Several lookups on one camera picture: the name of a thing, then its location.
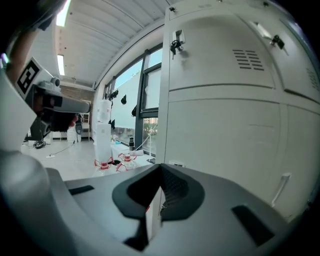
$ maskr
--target wall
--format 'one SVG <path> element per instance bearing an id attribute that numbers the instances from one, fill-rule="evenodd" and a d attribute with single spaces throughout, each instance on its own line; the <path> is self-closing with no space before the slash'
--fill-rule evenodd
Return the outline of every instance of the wall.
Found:
<path id="1" fill-rule="evenodd" d="M 91 111 L 90 111 L 90 129 L 92 130 L 92 113 L 93 113 L 93 104 L 95 98 L 95 92 L 89 90 L 83 90 L 78 88 L 73 88 L 69 86 L 60 85 L 61 93 L 65 96 L 75 98 L 77 100 L 91 101 Z"/>

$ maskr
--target vent slot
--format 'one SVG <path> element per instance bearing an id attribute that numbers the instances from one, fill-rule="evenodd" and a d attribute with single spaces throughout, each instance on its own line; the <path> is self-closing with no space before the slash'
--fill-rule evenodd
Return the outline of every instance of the vent slot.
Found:
<path id="1" fill-rule="evenodd" d="M 274 236 L 274 234 L 247 206 L 239 205 L 233 207 L 231 210 L 253 239 L 256 246 L 263 245 Z"/>
<path id="2" fill-rule="evenodd" d="M 306 71 L 308 72 L 312 87 L 315 88 L 318 92 L 320 92 L 319 85 L 316 79 L 316 74 L 313 71 L 311 71 L 309 68 L 307 68 Z"/>
<path id="3" fill-rule="evenodd" d="M 264 71 L 264 66 L 254 50 L 233 49 L 233 54 L 240 69 Z"/>

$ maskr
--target gray surface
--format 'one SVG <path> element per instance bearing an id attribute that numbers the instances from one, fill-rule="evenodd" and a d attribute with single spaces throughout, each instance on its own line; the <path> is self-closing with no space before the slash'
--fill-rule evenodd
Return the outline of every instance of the gray surface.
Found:
<path id="1" fill-rule="evenodd" d="M 44 167 L 20 152 L 0 152 L 0 170 L 1 195 L 29 237 L 52 255 L 76 255 Z"/>
<path id="2" fill-rule="evenodd" d="M 119 183 L 149 169 L 150 166 L 152 165 L 104 177 L 70 180 L 65 184 L 68 189 L 93 186 L 94 189 L 89 192 L 74 195 L 74 200 L 94 222 L 117 240 L 125 241 L 136 234 L 139 221 L 122 215 L 112 200 L 112 191 Z"/>
<path id="3" fill-rule="evenodd" d="M 124 217 L 112 201 L 113 188 L 152 165 L 99 178 L 63 182 L 57 170 L 19 152 L 0 154 L 0 189 L 27 234 L 52 255 L 140 255 L 122 242 L 137 231 L 138 221 Z M 174 167 L 200 182 L 205 198 L 183 221 L 163 222 L 146 255 L 242 255 L 256 245 L 231 209 L 247 205 L 280 240 L 288 227 L 275 210 L 229 180 Z M 68 189 L 94 190 L 71 196 Z M 276 236 L 260 249 L 279 243 Z"/>
<path id="4" fill-rule="evenodd" d="M 65 183 L 69 189 L 93 186 L 94 190 L 75 195 L 75 201 L 96 224 L 123 241 L 135 233 L 137 222 L 119 212 L 112 201 L 112 190 L 121 181 L 147 168 Z M 236 183 L 186 168 L 176 167 L 176 169 L 190 175 L 203 185 L 204 202 L 187 220 L 163 222 L 162 228 L 145 249 L 144 254 L 241 255 L 255 250 L 257 247 L 254 241 L 231 211 L 233 207 L 239 205 L 247 205 L 275 234 L 282 232 L 287 226 L 275 210 Z"/>
<path id="5" fill-rule="evenodd" d="M 202 184 L 204 201 L 189 219 L 163 222 L 146 254 L 222 256 L 255 249 L 254 241 L 231 211 L 239 205 L 247 205 L 275 234 L 287 226 L 275 210 L 236 183 L 187 168 L 176 169 Z"/>

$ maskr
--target door latch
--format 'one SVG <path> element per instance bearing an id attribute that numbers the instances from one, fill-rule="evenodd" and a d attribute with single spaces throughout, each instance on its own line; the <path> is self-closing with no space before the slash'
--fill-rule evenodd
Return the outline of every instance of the door latch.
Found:
<path id="1" fill-rule="evenodd" d="M 275 44 L 277 44 L 281 50 L 285 46 L 284 41 L 282 41 L 281 38 L 277 34 L 271 39 L 271 42 L 270 42 L 270 45 L 272 45 L 272 46 L 274 46 Z"/>
<path id="2" fill-rule="evenodd" d="M 174 59 L 174 56 L 176 55 L 176 49 L 181 52 L 184 48 L 181 46 L 181 43 L 179 40 L 173 40 L 170 44 L 170 51 L 172 52 L 172 59 Z"/>

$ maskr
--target white cabinet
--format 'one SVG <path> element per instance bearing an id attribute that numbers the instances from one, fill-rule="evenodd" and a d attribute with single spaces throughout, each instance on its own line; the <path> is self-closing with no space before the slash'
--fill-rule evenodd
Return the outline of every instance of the white cabinet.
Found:
<path id="1" fill-rule="evenodd" d="M 178 161 L 229 179 L 266 200 L 279 136 L 276 103 L 239 99 L 172 102 L 165 163 Z"/>
<path id="2" fill-rule="evenodd" d="M 275 208 L 288 220 L 301 213 L 319 177 L 320 115 L 294 106 L 288 107 L 288 133 L 280 169 L 270 172 L 280 182 L 283 173 L 291 173 Z"/>
<path id="3" fill-rule="evenodd" d="M 206 85 L 275 87 L 269 52 L 236 15 L 197 11 L 170 24 L 171 42 L 175 31 L 182 30 L 185 38 L 183 51 L 170 58 L 170 91 Z"/>
<path id="4" fill-rule="evenodd" d="M 166 11 L 156 162 L 234 181 L 270 206 L 290 174 L 274 206 L 290 221 L 320 171 L 318 70 L 286 14 L 258 3 L 186 1 Z M 185 43 L 172 59 L 179 30 Z"/>

